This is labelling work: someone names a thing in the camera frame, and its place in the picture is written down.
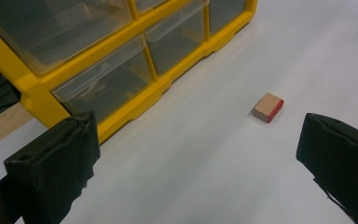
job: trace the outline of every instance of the wooden board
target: wooden board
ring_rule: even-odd
[[[29,114],[20,103],[13,105],[0,114],[0,140],[23,124],[28,122],[33,116]]]

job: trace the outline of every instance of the small wooden block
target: small wooden block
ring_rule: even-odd
[[[275,115],[281,110],[283,103],[283,99],[268,92],[261,98],[257,105],[255,105],[252,114],[258,119],[270,123],[275,118]]]

